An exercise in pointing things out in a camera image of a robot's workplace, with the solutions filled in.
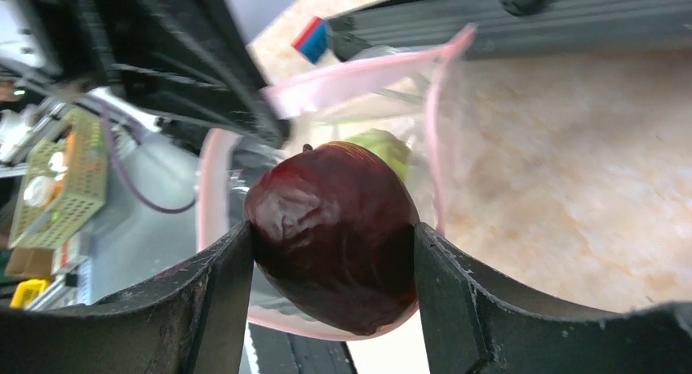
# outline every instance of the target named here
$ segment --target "green plastic basket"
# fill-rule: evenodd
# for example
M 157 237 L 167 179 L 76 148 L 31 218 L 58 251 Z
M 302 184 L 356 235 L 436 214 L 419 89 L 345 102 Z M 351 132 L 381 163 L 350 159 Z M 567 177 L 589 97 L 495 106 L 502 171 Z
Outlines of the green plastic basket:
M 72 156 L 60 194 L 45 207 L 30 207 L 22 200 L 26 186 L 37 176 L 55 177 L 48 161 L 66 144 L 41 140 L 27 157 L 20 198 L 10 231 L 10 247 L 55 249 L 77 233 L 106 203 L 108 150 L 101 121 L 81 109 L 70 110 L 60 121 L 74 134 Z

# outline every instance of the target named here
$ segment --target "yellow object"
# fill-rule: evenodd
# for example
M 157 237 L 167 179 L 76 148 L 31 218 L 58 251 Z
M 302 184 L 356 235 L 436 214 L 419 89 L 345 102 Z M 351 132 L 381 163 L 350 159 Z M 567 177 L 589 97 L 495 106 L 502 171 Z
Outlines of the yellow object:
M 50 283 L 47 280 L 41 280 L 40 278 L 32 278 L 31 280 L 19 283 L 15 290 L 15 295 L 12 296 L 10 307 L 16 309 L 25 308 L 34 299 L 38 298 L 39 295 L 43 294 L 49 285 Z

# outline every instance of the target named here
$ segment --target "red and blue object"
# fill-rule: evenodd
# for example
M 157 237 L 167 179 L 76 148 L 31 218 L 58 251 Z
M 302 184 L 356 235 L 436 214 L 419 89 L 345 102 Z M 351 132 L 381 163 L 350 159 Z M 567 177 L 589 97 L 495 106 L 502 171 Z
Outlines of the red and blue object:
M 291 44 L 300 54 L 312 64 L 316 64 L 326 53 L 326 21 L 313 17 L 303 32 Z

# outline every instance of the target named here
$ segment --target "red apple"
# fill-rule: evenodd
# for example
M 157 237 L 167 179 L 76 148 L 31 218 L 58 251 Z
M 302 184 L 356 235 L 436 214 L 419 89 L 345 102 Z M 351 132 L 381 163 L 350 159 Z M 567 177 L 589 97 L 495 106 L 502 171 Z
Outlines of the red apple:
M 247 193 L 255 260 L 299 309 L 369 336 L 418 299 L 418 211 L 397 174 L 359 145 L 335 141 L 280 163 Z

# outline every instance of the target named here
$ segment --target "clear plastic bag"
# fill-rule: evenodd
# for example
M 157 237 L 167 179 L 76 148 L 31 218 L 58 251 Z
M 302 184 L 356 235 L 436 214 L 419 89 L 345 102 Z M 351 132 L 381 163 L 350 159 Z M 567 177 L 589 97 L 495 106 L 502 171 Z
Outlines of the clear plastic bag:
M 356 142 L 393 167 L 410 191 L 421 220 L 445 229 L 445 187 L 468 173 L 482 137 L 466 103 L 461 82 L 461 55 L 472 41 L 467 26 L 448 44 L 425 51 L 368 51 L 359 60 L 316 69 L 264 90 L 278 113 L 294 122 L 294 137 L 283 150 L 290 157 L 303 144 L 332 140 Z M 241 137 L 210 131 L 201 154 L 197 206 L 199 250 L 229 229 L 225 197 L 230 175 L 224 161 Z M 466 149 L 473 145 L 475 149 Z M 404 323 L 415 311 L 373 336 Z M 280 331 L 316 338 L 350 341 L 366 337 L 341 331 L 300 313 L 255 272 L 248 321 Z

